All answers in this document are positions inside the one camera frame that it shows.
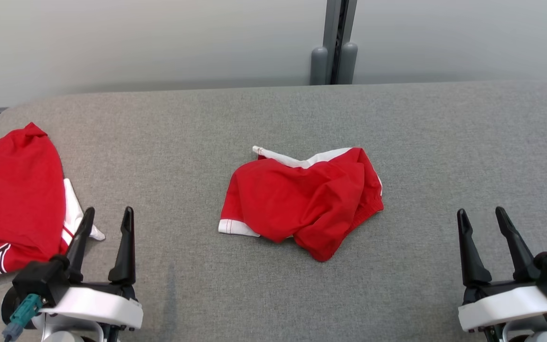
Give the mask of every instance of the white wall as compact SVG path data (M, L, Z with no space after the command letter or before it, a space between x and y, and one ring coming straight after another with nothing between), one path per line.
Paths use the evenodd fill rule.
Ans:
M0 106L91 91L306 85L326 0L0 0Z
M354 84L547 81L547 0L358 0Z

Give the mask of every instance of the teal connector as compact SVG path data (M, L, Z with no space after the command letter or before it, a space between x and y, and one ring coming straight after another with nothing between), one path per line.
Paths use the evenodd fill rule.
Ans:
M29 294L24 301L20 303L12 316L9 317L10 322L2 332L4 340L6 342L17 340L31 318L37 316L41 307L43 307L41 297L37 294Z

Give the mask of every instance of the gray fabric tablecloth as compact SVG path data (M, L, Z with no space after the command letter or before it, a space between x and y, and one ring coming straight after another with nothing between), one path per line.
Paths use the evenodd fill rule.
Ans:
M108 237L89 243L85 280L106 280L134 207L145 318L124 342L484 341L457 318L458 208L493 279L513 271L495 206L534 254L547 250L547 84L68 95L5 111L0 137L31 121ZM256 158L252 145L301 160L363 147L386 209L325 263L291 240L219 234L230 176ZM0 301L12 278L0 277Z

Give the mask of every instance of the red fabric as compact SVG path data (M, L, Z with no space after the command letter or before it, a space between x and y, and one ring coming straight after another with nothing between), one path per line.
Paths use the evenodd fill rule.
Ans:
M0 274L46 261L61 243L65 187L58 152L29 123L0 139Z
M383 208L377 173L364 150L354 147L307 169L262 157L242 165L232 176L221 219L244 222L276 243L292 235L323 262Z

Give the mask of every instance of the robotic arm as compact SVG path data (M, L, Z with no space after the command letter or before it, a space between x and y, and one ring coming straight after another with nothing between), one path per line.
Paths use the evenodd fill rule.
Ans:
M495 209L514 264L512 281L492 282L484 268L465 210L457 212L464 301L459 319L464 331L484 333L488 342L547 342L547 252L535 258L502 207ZM532 331L508 339L512 331Z
M83 282L85 243L93 220L94 208L88 208L66 255L30 262L14 278L1 305L5 341L15 341L23 329L40 329L42 342L94 342L71 331L93 332L98 342L118 342L119 331L141 328L143 309L132 287L134 211L127 207L124 212L109 282Z

